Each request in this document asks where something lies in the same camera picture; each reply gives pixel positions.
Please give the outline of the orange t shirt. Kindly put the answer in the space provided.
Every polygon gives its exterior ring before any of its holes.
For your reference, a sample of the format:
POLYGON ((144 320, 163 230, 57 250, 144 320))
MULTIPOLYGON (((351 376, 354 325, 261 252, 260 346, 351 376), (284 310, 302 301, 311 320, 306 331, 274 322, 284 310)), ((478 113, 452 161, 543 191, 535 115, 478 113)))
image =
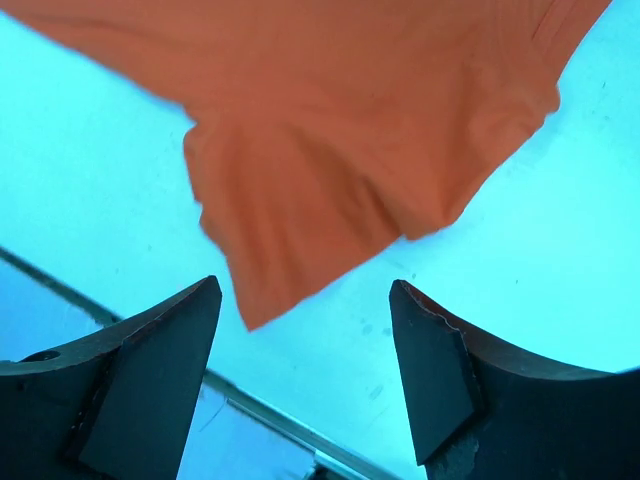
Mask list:
POLYGON ((180 104, 201 224, 257 329, 455 222, 560 104, 604 1, 5 1, 180 104))

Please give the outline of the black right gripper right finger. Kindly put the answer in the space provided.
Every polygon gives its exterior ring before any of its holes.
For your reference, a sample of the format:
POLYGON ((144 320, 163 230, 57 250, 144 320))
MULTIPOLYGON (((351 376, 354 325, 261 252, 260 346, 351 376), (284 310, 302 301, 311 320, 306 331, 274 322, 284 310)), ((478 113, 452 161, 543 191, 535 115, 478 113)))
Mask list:
POLYGON ((429 478, 638 477, 637 370, 535 354, 403 280, 389 303, 415 457, 429 478))

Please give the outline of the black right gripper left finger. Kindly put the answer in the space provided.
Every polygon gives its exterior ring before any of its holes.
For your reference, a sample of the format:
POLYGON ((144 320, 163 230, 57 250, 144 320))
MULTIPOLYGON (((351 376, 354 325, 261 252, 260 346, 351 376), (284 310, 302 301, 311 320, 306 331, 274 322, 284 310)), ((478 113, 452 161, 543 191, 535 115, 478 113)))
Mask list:
POLYGON ((221 300, 207 276, 100 331, 2 362, 2 478, 176 478, 221 300))

